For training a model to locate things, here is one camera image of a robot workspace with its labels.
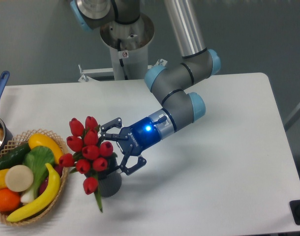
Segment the metal bar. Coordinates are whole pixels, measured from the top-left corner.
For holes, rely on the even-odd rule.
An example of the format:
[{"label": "metal bar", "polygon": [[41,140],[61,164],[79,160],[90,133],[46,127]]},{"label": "metal bar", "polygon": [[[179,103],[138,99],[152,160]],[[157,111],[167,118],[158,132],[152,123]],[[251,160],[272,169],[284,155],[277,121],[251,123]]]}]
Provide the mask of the metal bar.
[{"label": "metal bar", "polygon": [[288,131],[288,129],[300,118],[300,102],[299,104],[291,111],[288,117],[284,122],[284,130]]},{"label": "metal bar", "polygon": [[191,0],[165,0],[182,57],[204,50],[205,43]]}]

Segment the banana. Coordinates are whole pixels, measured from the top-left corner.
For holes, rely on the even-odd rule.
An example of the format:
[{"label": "banana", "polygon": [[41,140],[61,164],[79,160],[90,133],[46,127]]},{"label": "banana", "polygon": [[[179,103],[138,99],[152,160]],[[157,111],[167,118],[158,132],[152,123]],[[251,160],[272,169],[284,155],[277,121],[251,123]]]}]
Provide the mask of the banana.
[{"label": "banana", "polygon": [[47,207],[57,196],[60,189],[60,176],[52,167],[51,164],[46,163],[46,168],[49,172],[48,185],[45,191],[36,198],[33,202],[15,210],[8,217],[9,222],[18,222],[26,219]]}]

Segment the fruit basket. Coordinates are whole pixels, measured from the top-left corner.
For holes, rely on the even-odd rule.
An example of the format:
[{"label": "fruit basket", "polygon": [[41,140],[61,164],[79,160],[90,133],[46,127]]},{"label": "fruit basket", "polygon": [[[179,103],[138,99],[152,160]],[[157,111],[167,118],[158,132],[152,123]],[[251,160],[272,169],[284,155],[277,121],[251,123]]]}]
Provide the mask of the fruit basket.
[{"label": "fruit basket", "polygon": [[[0,157],[4,156],[6,153],[8,153],[13,148],[15,148],[19,145],[22,145],[24,143],[27,143],[30,136],[35,133],[44,134],[44,135],[52,138],[55,141],[55,143],[58,144],[58,146],[61,148],[63,154],[68,153],[67,145],[60,136],[58,136],[53,131],[38,129],[38,130],[28,130],[26,132],[23,132],[21,135],[17,135],[16,137],[12,138],[12,140],[8,141],[7,145],[5,145],[4,149],[0,152]],[[51,211],[51,209],[54,207],[54,205],[56,204],[56,202],[58,201],[58,199],[60,198],[60,196],[62,194],[62,191],[66,184],[66,179],[67,179],[67,176],[69,173],[68,169],[69,168],[66,168],[66,167],[64,167],[64,169],[63,169],[62,175],[60,177],[60,187],[59,187],[58,194],[56,195],[54,200],[47,207],[45,207],[41,212],[39,212],[38,214],[35,214],[29,218],[21,220],[19,222],[7,221],[8,215],[0,212],[0,222],[5,225],[9,225],[9,226],[24,226],[24,225],[28,225],[30,223],[34,223],[34,222],[40,220],[46,214],[48,214]]]}]

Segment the white table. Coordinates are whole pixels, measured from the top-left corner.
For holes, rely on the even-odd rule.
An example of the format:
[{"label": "white table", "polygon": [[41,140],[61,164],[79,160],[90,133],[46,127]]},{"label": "white table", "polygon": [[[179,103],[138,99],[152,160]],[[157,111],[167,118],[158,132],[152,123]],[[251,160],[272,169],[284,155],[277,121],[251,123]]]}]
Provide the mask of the white table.
[{"label": "white table", "polygon": [[[206,115],[144,151],[146,166],[122,174],[119,192],[103,199],[103,214],[76,173],[41,222],[22,228],[0,224],[0,235],[300,231],[289,207],[300,199],[300,180],[267,76],[213,76],[190,91],[203,97]],[[84,122],[94,116],[101,124],[121,117],[128,126],[161,108],[142,80],[8,86],[0,106],[14,135],[43,128],[64,138],[73,117]]]}]

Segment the plastic fruit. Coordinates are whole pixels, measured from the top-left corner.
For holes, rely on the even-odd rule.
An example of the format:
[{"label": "plastic fruit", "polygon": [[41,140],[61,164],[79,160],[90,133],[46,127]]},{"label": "plastic fruit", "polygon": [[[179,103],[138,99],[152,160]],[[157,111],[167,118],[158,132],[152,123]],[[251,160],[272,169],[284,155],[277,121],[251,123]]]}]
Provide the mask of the plastic fruit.
[{"label": "plastic fruit", "polygon": [[0,190],[0,212],[16,210],[20,205],[20,195],[8,188]]}]

